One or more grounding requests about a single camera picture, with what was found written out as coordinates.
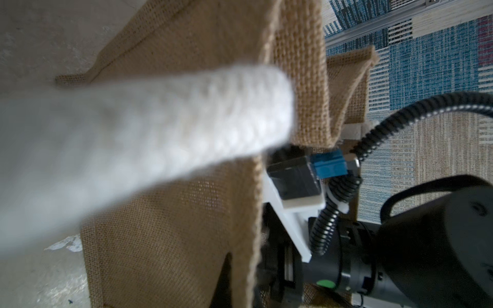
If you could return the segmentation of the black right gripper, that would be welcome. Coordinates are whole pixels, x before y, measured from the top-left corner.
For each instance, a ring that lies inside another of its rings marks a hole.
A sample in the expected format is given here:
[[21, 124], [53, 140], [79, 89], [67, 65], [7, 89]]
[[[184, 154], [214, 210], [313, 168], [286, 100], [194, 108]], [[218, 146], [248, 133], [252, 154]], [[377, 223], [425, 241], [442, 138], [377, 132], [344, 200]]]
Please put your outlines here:
[[264, 204], [256, 275], [254, 307], [300, 307], [304, 294], [301, 256], [270, 204]]

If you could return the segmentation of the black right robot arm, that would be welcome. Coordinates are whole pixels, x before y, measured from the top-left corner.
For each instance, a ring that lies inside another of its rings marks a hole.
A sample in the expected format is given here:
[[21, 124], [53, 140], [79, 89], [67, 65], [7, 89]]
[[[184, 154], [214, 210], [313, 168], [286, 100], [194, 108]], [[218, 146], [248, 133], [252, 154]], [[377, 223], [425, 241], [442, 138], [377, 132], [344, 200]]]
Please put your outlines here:
[[338, 303], [349, 291], [408, 307], [492, 306], [492, 185], [459, 175], [389, 198], [378, 224], [337, 221], [322, 255], [303, 262], [271, 207], [264, 214], [254, 305], [298, 307], [305, 284]]

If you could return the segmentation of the burlap tote bag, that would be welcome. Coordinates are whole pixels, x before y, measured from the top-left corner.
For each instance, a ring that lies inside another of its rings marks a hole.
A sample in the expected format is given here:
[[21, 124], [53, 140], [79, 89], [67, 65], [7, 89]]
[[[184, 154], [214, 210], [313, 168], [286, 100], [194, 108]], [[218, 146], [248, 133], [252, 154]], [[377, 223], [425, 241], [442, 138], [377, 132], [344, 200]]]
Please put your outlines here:
[[100, 307], [235, 307], [263, 155], [363, 121], [373, 45], [327, 55], [320, 1], [148, 1], [82, 73], [1, 96], [1, 257], [77, 225]]

